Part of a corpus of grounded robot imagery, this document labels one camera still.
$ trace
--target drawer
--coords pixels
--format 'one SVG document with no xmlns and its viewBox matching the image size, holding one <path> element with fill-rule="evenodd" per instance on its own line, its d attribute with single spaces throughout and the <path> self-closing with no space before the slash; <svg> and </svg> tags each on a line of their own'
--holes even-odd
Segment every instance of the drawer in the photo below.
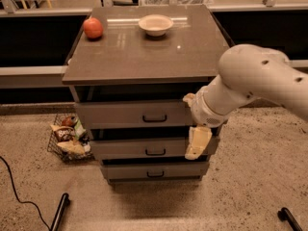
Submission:
<svg viewBox="0 0 308 231">
<path fill-rule="evenodd" d="M 193 124 L 190 108 L 180 100 L 77 103 L 75 109 L 88 131 Z"/>
<path fill-rule="evenodd" d="M 212 137 L 204 155 L 215 154 L 218 137 Z M 186 138 L 152 140 L 91 141 L 91 151 L 97 160 L 129 158 L 183 157 L 189 142 Z"/>
<path fill-rule="evenodd" d="M 167 180 L 194 178 L 201 179 L 209 168 L 209 162 L 179 163 L 179 164 L 148 164 L 101 166 L 104 178 L 108 182 L 133 180 Z"/>
</svg>

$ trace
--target apple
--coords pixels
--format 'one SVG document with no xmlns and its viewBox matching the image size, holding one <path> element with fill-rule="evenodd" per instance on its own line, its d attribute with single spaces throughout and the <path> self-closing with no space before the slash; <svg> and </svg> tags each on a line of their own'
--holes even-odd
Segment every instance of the apple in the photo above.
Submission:
<svg viewBox="0 0 308 231">
<path fill-rule="evenodd" d="M 89 39 L 97 39 L 103 35 L 102 23 L 94 17 L 86 19 L 83 23 L 84 32 Z"/>
</svg>

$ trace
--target white bowl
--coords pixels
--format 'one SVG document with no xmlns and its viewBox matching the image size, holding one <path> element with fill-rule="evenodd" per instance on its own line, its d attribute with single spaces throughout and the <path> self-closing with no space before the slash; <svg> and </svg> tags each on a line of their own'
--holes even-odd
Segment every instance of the white bowl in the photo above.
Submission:
<svg viewBox="0 0 308 231">
<path fill-rule="evenodd" d="M 173 21 L 164 15 L 152 14 L 140 19 L 139 26 L 153 37 L 162 36 L 173 26 Z"/>
</svg>

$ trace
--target drawer cabinet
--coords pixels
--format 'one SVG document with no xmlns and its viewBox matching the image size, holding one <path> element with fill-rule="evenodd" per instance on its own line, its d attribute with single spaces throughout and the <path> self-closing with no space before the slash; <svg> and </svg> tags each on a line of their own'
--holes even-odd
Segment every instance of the drawer cabinet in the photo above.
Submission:
<svg viewBox="0 0 308 231">
<path fill-rule="evenodd" d="M 138 26 L 152 13 L 174 20 L 163 37 L 147 37 Z M 92 16 L 103 23 L 104 37 L 80 37 L 63 82 L 106 180 L 201 179 L 219 129 L 197 160 L 186 160 L 195 124 L 182 99 L 217 76 L 228 49 L 211 13 L 204 5 L 114 6 L 95 8 Z"/>
</svg>

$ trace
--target cable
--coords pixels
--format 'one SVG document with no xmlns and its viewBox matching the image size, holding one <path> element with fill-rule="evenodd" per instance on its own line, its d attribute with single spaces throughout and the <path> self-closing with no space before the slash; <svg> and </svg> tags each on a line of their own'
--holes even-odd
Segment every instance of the cable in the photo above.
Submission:
<svg viewBox="0 0 308 231">
<path fill-rule="evenodd" d="M 15 188 L 15 185 L 14 185 L 14 182 L 13 182 L 13 176 L 12 176 L 12 172 L 11 172 L 11 169 L 10 169 L 10 166 L 9 164 L 7 163 L 7 161 L 5 161 L 5 159 L 3 157 L 0 156 L 0 159 L 4 162 L 4 164 L 6 165 L 6 167 L 8 168 L 8 172 L 10 174 L 10 177 L 11 177 L 11 182 L 12 182 L 12 187 L 13 187 L 13 192 L 15 194 L 15 197 L 16 199 L 18 200 L 19 203 L 21 204 L 33 204 L 37 209 L 38 209 L 38 214 L 39 214 L 39 217 L 41 219 L 41 221 L 45 224 L 45 226 L 48 228 L 48 230 L 50 230 L 50 227 L 48 226 L 48 224 L 46 223 L 46 221 L 43 219 L 43 217 L 41 216 L 41 213 L 40 213 L 40 210 L 39 210 L 39 206 L 34 203 L 34 202 L 31 202 L 31 201 L 20 201 L 18 195 L 17 195 L 17 192 L 16 192 L 16 188 Z"/>
</svg>

